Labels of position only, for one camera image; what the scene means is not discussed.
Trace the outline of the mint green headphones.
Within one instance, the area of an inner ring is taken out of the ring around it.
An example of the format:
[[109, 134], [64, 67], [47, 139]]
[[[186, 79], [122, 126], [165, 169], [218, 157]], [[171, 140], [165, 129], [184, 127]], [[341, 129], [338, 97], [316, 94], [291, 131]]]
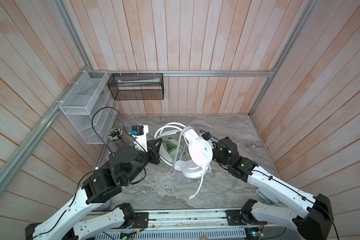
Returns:
[[159, 154], [160, 159], [169, 166], [172, 166], [178, 142], [172, 138], [162, 138]]

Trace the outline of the white headphones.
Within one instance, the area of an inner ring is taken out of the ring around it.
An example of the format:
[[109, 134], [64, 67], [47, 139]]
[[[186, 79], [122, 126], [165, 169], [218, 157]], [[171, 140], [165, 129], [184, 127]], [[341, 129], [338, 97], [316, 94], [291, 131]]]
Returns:
[[168, 123], [156, 131], [154, 139], [158, 138], [172, 138], [178, 142], [171, 167], [186, 178], [198, 179], [210, 170], [212, 144], [201, 138], [194, 128]]

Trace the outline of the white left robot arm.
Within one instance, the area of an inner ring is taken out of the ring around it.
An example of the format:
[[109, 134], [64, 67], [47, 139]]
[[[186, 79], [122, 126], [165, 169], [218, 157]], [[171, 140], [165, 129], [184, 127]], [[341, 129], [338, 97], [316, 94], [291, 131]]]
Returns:
[[43, 223], [26, 227], [26, 239], [87, 240], [112, 228], [141, 224], [129, 203], [122, 203], [109, 213], [91, 220], [84, 220], [84, 217], [121, 193], [123, 187], [137, 184], [136, 177], [149, 163], [159, 164], [161, 144], [162, 139], [157, 139], [148, 141], [147, 151], [122, 146], [111, 152], [109, 161], [90, 172], [74, 197], [60, 210]]

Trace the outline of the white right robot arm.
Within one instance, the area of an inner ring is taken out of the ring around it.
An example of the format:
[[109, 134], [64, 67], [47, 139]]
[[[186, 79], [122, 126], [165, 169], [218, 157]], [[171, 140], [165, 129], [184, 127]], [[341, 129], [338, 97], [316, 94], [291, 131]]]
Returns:
[[239, 155], [237, 145], [228, 137], [212, 144], [213, 161], [233, 177], [254, 185], [284, 204], [277, 207], [249, 199], [238, 211], [237, 217], [227, 216], [229, 224], [276, 224], [294, 230], [305, 240], [325, 240], [335, 226], [331, 201], [299, 190]]

